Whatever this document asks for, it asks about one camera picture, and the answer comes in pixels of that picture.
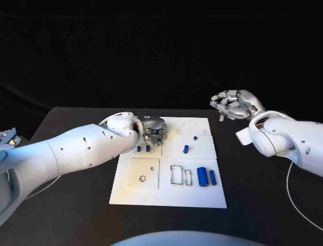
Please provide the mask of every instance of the metal hand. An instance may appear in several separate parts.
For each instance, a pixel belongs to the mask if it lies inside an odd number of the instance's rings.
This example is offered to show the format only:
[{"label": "metal hand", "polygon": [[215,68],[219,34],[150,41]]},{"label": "metal hand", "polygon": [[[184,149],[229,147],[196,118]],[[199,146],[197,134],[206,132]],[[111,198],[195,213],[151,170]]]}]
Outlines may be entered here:
[{"label": "metal hand", "polygon": [[229,90],[221,92],[212,97],[210,106],[219,110],[219,121],[223,121],[223,116],[228,116],[231,120],[251,120],[258,113],[267,111],[258,98],[246,90]]},{"label": "metal hand", "polygon": [[167,125],[164,119],[156,116],[138,116],[138,119],[144,125],[144,142],[147,145],[157,146],[161,145],[157,135],[161,139],[167,138]]}]

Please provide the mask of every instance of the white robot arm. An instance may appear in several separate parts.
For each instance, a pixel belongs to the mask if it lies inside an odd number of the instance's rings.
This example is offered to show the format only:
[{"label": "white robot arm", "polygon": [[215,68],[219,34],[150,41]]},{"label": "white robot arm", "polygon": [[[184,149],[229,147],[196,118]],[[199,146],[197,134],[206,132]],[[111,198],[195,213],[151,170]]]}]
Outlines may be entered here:
[{"label": "white robot arm", "polygon": [[236,133],[242,145],[254,143],[262,155],[287,157],[300,168],[323,177],[321,123],[296,121],[285,114],[267,111],[246,90],[223,91],[212,97],[210,105],[219,110],[221,121],[223,116],[249,120],[248,128]]},{"label": "white robot arm", "polygon": [[46,141],[0,151],[0,226],[46,181],[130,152],[141,137],[148,145],[160,145],[154,134],[157,131],[164,139],[166,128],[161,118],[135,117],[124,112],[108,117],[99,125],[78,127]]}]

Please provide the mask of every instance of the black table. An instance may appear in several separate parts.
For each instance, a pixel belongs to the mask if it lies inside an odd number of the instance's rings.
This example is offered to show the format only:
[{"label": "black table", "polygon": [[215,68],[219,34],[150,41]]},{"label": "black table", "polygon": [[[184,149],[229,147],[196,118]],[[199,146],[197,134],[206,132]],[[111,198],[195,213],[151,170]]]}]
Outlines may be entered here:
[{"label": "black table", "polygon": [[[285,190],[290,160],[242,146],[245,120],[219,122],[216,110],[53,108],[32,138],[43,141],[117,112],[209,119],[228,209],[109,205],[118,158],[60,177],[23,202],[0,227],[0,245],[109,245],[144,233],[222,233],[267,245],[323,245],[323,232],[294,210]],[[293,167],[290,192],[301,212],[323,227],[323,178]]]}]

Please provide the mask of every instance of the blue cylinder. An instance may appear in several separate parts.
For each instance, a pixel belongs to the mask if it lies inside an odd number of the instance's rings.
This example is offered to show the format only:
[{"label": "blue cylinder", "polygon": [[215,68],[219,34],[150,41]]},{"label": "blue cylinder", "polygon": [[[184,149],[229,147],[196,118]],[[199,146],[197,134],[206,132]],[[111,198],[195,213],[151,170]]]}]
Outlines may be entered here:
[{"label": "blue cylinder", "polygon": [[208,181],[208,170],[205,168],[196,169],[199,186],[206,187],[209,185]]},{"label": "blue cylinder", "polygon": [[210,171],[209,171],[209,175],[210,175],[212,185],[216,185],[216,180],[215,180],[215,171],[213,171],[213,170],[210,170]]},{"label": "blue cylinder", "polygon": [[183,153],[187,154],[189,153],[189,146],[184,145],[184,148],[183,148]]}]

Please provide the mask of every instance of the white cable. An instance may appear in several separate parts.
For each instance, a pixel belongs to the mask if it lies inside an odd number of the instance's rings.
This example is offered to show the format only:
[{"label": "white cable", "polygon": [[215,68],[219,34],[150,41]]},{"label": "white cable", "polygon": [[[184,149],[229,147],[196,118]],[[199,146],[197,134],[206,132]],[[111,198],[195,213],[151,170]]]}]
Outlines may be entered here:
[{"label": "white cable", "polygon": [[115,117],[115,116],[120,115],[120,114],[133,115],[131,112],[121,112],[121,113],[117,113],[117,114],[111,115],[109,117],[107,117],[107,118],[101,121],[101,123],[99,123],[98,125],[102,125],[112,117]]},{"label": "white cable", "polygon": [[45,191],[45,190],[52,186],[52,184],[58,181],[59,178],[60,178],[60,176],[55,179],[55,181],[50,183],[50,185],[49,185],[45,189],[42,189],[42,190],[40,190],[39,192],[36,192],[33,195],[27,196],[24,200],[27,200],[27,199],[32,198],[35,195],[37,195],[42,191]]},{"label": "white cable", "polygon": [[[288,168],[288,175],[290,175],[290,171],[291,171],[291,166],[293,166],[293,162],[291,162],[291,164],[290,164],[290,168]],[[290,199],[290,201],[291,201],[291,204],[293,204],[293,206],[294,206],[294,208],[296,208],[296,210],[297,210],[297,212],[300,213],[300,215],[304,217],[304,219],[323,231],[323,228],[320,227],[320,226],[317,226],[313,222],[311,222],[311,220],[304,216],[304,214],[300,212],[300,210],[298,210],[298,208],[297,208],[297,206],[296,206],[296,204],[294,204],[294,202],[293,202],[293,199],[291,199],[291,196],[290,196],[290,192],[288,192],[288,175],[287,175],[287,193],[288,193],[288,199]]]}]

